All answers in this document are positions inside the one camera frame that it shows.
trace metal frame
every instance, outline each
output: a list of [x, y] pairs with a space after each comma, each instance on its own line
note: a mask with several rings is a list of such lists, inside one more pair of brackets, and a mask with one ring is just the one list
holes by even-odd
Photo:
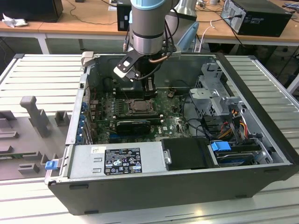
[[[0, 32], [0, 36], [6, 37], [29, 37], [36, 38], [39, 42], [43, 54], [50, 54], [46, 39], [89, 39], [89, 40], [123, 40], [125, 35], [96, 35], [96, 34], [56, 34], [56, 33], [26, 33], [26, 32]], [[274, 45], [274, 46], [298, 46], [297, 42], [288, 41], [262, 41], [262, 40], [242, 40], [243, 44], [252, 45]], [[203, 43], [231, 43], [239, 44], [237, 39], [204, 38]]]
[[26, 33], [26, 32], [0, 32], [0, 36], [5, 37], [29, 37], [36, 38], [43, 54], [50, 54], [46, 39], [62, 38], [62, 39], [90, 39], [90, 40], [123, 40], [124, 35], [96, 35], [96, 34], [54, 34], [54, 33]]

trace power supply label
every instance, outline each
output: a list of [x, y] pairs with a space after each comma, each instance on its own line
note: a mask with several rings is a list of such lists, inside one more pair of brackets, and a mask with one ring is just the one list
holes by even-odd
[[106, 175], [142, 173], [140, 148], [105, 150]]

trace metal bracket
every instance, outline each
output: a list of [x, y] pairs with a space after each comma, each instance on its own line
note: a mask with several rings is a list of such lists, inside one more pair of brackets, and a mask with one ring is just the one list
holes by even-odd
[[81, 56], [82, 66], [87, 67], [88, 65], [91, 65], [92, 63], [94, 63], [93, 59], [94, 59], [93, 51], [83, 52]]
[[131, 71], [133, 65], [143, 56], [136, 50], [129, 51], [114, 68], [115, 74], [124, 78]]
[[170, 157], [170, 152], [168, 149], [163, 151], [163, 156], [164, 156], [164, 161], [167, 165], [171, 164], [171, 157]]

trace desk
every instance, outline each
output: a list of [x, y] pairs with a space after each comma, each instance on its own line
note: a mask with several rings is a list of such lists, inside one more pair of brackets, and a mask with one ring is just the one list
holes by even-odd
[[[279, 6], [284, 1], [272, 0]], [[94, 25], [83, 23], [71, 16], [70, 11], [79, 19], [94, 23], [113, 23], [117, 21], [116, 11], [108, 11], [108, 5], [100, 0], [86, 0], [85, 3], [77, 3], [75, 0], [62, 0], [64, 11], [57, 23], [29, 22], [29, 26], [10, 28], [0, 23], [0, 36], [10, 37], [32, 37], [37, 38], [44, 54], [49, 54], [47, 38], [67, 39], [102, 39], [102, 40], [123, 40], [126, 32], [117, 31], [117, 23], [111, 25]], [[208, 6], [216, 10], [219, 6]], [[210, 21], [220, 19], [214, 12], [197, 12], [198, 21]], [[200, 23], [198, 35], [201, 37], [209, 23]], [[204, 42], [210, 43], [234, 43], [239, 44], [233, 32], [224, 21], [214, 23], [216, 29], [209, 29], [205, 34]], [[280, 37], [263, 36], [239, 36], [244, 44], [255, 45], [277, 45], [277, 46], [298, 46], [299, 45], [299, 23], [289, 21]]]
[[[287, 1], [271, 0], [278, 6], [282, 6]], [[218, 6], [207, 6], [211, 10], [219, 9]], [[218, 20], [220, 16], [215, 12], [203, 12], [197, 11], [197, 21], [210, 21]], [[239, 44], [238, 40], [234, 36], [229, 25], [225, 21], [218, 21], [213, 23], [215, 29], [210, 28], [204, 36], [204, 41], [208, 43], [234, 43]], [[197, 34], [202, 36], [203, 32], [210, 23], [200, 23]], [[252, 45], [275, 45], [275, 46], [298, 46], [299, 45], [299, 22], [290, 20], [282, 32], [280, 37], [267, 37], [267, 36], [245, 36], [238, 35], [238, 38], [243, 44]]]

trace paper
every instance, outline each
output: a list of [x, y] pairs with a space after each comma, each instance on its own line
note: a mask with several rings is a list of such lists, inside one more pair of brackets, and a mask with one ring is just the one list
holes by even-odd
[[12, 28], [28, 25], [24, 19], [12, 19], [8, 16], [5, 16], [4, 13], [2, 22], [4, 22], [7, 26]]

